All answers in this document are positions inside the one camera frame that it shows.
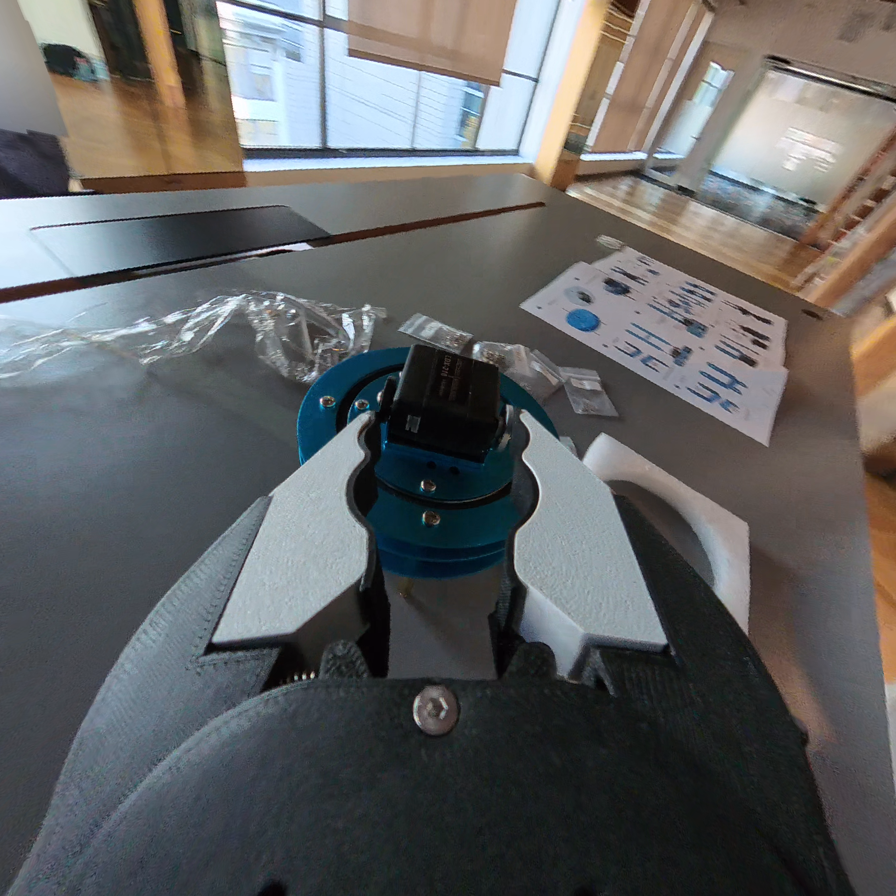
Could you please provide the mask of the wooden column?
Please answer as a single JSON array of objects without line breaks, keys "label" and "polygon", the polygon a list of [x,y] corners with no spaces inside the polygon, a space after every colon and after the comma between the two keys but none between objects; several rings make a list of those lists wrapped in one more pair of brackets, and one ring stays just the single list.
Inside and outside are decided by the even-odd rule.
[{"label": "wooden column", "polygon": [[581,111],[588,78],[609,37],[621,49],[637,2],[560,2],[520,151],[532,176],[564,193],[572,184],[593,112]]}]

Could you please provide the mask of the black desk mat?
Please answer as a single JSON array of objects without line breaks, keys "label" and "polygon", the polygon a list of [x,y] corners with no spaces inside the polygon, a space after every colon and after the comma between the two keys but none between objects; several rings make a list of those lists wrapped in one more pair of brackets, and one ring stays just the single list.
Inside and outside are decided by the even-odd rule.
[{"label": "black desk mat", "polygon": [[78,222],[30,232],[73,277],[202,261],[330,237],[283,205]]}]

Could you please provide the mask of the dark chair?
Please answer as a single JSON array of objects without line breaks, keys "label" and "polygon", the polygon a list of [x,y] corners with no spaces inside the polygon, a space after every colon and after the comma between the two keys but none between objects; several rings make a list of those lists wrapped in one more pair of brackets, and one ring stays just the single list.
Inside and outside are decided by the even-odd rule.
[{"label": "dark chair", "polygon": [[58,137],[1,130],[1,198],[66,196],[70,170]]}]

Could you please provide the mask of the small bag of screws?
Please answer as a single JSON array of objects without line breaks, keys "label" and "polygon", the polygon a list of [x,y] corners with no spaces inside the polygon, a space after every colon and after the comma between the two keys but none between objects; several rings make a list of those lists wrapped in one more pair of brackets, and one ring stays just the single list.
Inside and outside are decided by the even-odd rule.
[{"label": "small bag of screws", "polygon": [[458,354],[465,352],[474,340],[470,332],[422,313],[413,314],[398,328],[398,332],[431,347]]},{"label": "small bag of screws", "polygon": [[574,413],[580,416],[605,419],[619,417],[597,371],[582,367],[562,366],[559,368],[559,374]]},{"label": "small bag of screws", "polygon": [[476,342],[471,356],[497,367],[503,375],[511,378],[525,377],[532,372],[530,351],[518,343]]}]

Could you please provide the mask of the frosted glass partition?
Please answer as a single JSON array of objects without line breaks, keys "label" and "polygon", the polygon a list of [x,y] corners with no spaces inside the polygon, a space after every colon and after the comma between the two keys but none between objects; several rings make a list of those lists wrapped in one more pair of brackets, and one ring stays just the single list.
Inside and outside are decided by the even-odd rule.
[{"label": "frosted glass partition", "polygon": [[770,67],[711,172],[825,208],[894,129],[894,100]]}]

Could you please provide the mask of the blue patterned rug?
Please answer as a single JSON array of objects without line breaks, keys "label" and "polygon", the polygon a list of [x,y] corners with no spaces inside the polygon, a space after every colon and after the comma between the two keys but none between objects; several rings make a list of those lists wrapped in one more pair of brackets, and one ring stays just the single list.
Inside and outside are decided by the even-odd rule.
[{"label": "blue patterned rug", "polygon": [[815,203],[780,196],[763,185],[745,184],[715,172],[704,177],[694,198],[726,215],[792,240],[800,239],[819,213]]}]

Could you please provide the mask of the clear crumpled plastic wrap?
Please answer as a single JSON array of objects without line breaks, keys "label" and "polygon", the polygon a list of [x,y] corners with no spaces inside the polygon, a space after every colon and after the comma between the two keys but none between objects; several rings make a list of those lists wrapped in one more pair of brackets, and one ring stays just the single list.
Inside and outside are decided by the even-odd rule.
[{"label": "clear crumpled plastic wrap", "polygon": [[147,366],[193,355],[231,322],[252,330],[258,358],[279,376],[310,385],[344,360],[370,350],[385,308],[342,308],[282,292],[251,291],[213,297],[163,316],[122,326],[88,326],[85,313],[66,324],[2,316],[1,377],[29,373],[74,350],[93,348]]}]

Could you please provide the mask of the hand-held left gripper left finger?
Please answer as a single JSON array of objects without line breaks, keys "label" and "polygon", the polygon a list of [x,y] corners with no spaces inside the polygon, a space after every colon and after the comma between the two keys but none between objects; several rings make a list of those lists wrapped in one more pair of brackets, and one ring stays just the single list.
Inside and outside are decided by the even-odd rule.
[{"label": "hand-held left gripper left finger", "polygon": [[288,646],[307,670],[356,644],[387,675],[387,595],[375,532],[381,423],[365,411],[277,486],[211,637],[217,649]]}]

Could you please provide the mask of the beige roller blind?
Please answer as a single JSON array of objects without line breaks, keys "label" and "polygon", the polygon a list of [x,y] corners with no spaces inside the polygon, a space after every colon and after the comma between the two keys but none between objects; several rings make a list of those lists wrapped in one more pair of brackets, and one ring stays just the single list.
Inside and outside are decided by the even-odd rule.
[{"label": "beige roller blind", "polygon": [[514,1],[349,1],[349,56],[498,86]]}]

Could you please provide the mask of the large window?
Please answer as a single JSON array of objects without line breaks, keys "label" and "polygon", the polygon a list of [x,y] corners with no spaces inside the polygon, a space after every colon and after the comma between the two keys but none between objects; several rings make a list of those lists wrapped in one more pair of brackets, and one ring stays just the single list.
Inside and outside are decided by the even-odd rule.
[{"label": "large window", "polygon": [[217,2],[250,158],[516,154],[558,2],[516,2],[498,84],[350,54],[349,2]]}]

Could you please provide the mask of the printed instruction sheet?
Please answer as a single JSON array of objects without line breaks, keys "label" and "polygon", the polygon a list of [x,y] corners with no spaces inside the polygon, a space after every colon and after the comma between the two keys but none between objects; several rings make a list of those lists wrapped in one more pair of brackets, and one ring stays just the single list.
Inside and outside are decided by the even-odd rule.
[{"label": "printed instruction sheet", "polygon": [[578,262],[521,309],[769,446],[788,323],[632,247]]}]

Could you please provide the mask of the white foam packing piece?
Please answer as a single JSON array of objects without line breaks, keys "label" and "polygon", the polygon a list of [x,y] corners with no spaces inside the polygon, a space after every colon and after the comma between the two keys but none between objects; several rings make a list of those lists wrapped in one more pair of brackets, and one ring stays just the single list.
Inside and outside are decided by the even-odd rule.
[{"label": "white foam packing piece", "polygon": [[641,487],[682,517],[707,557],[712,590],[748,634],[751,598],[748,524],[608,434],[598,435],[581,461],[606,484]]}]

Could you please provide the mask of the grey desk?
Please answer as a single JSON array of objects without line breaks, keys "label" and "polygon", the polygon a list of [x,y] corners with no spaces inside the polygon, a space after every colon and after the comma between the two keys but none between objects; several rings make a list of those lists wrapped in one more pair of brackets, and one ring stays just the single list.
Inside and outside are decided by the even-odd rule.
[{"label": "grey desk", "polygon": [[[308,252],[116,282],[75,278],[40,226],[283,205],[332,235]],[[785,317],[790,379],[770,446],[544,326],[521,303],[609,235]],[[127,325],[270,289],[389,319],[420,311],[478,338],[596,367],[614,438],[750,526],[756,649],[810,758],[847,873],[894,894],[894,798],[848,323],[771,276],[767,245],[691,245],[523,175],[202,190],[2,204],[2,314]],[[303,390],[240,322],[191,357],[141,367],[85,346],[2,383],[2,892],[35,841],[75,733],[119,653],[195,560],[297,466]]]}]

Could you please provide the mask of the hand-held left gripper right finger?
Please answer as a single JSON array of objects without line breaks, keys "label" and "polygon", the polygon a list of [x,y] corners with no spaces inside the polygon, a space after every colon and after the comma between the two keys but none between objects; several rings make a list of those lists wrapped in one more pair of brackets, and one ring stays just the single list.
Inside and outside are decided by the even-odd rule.
[{"label": "hand-held left gripper right finger", "polygon": [[611,488],[531,412],[513,413],[508,452],[517,521],[489,628],[496,672],[545,644],[580,681],[591,652],[661,654],[668,641]]}]

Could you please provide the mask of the blue robot base with servo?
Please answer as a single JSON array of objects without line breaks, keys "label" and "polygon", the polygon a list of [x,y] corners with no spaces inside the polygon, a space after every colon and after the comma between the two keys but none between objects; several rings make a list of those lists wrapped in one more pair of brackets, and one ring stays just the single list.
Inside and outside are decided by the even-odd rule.
[{"label": "blue robot base with servo", "polygon": [[557,431],[537,400],[496,366],[427,345],[343,360],[302,401],[299,461],[361,414],[378,411],[390,381],[396,390],[367,515],[384,571],[444,580],[501,564],[521,521],[511,495],[507,416],[525,410],[550,434]]}]

